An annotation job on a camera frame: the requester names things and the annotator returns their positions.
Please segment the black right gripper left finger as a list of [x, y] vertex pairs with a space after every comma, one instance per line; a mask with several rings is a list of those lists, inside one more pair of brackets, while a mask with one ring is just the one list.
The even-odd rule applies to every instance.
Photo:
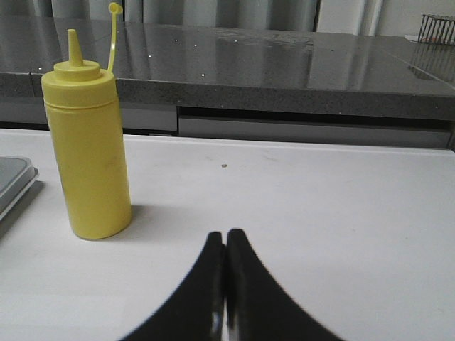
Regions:
[[221, 340], [225, 245], [208, 234], [191, 270], [163, 305], [125, 340]]

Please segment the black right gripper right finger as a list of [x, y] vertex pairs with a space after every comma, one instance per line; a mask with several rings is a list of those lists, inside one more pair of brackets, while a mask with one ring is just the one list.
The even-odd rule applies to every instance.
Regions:
[[227, 234], [225, 297], [230, 340], [340, 340], [275, 281], [241, 229]]

